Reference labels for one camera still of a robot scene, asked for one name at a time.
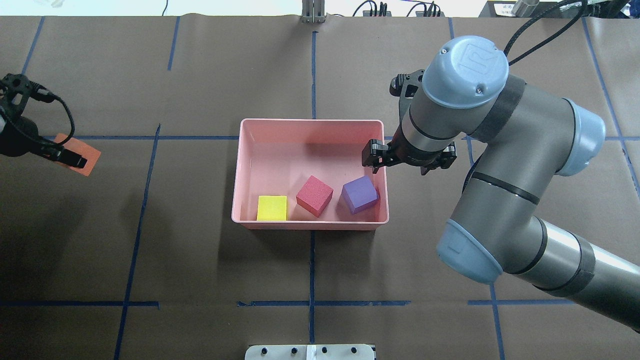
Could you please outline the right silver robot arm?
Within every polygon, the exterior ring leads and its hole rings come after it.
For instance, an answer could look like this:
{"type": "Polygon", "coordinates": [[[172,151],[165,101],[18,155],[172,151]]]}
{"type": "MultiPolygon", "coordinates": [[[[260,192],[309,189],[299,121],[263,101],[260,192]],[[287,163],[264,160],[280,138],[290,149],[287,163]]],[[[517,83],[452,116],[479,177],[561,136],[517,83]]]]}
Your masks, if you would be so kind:
{"type": "Polygon", "coordinates": [[[573,176],[600,152],[605,123],[574,101],[510,74],[493,41],[464,35],[425,68],[396,77],[398,127],[371,139],[361,164],[422,174],[455,161],[464,133],[486,144],[436,251],[454,271],[491,285],[503,273],[639,330],[639,267],[534,215],[553,176],[573,176]]]}

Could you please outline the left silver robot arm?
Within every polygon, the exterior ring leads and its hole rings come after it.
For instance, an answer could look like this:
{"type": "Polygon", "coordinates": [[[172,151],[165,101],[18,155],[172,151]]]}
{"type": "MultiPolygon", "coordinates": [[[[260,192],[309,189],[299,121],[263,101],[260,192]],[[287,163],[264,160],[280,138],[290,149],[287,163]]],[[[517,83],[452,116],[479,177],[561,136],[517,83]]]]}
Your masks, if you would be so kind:
{"type": "Polygon", "coordinates": [[[17,158],[30,153],[76,169],[84,169],[89,162],[80,153],[40,136],[36,123],[26,117],[10,120],[1,114],[1,123],[0,153],[5,157],[17,158]]]}

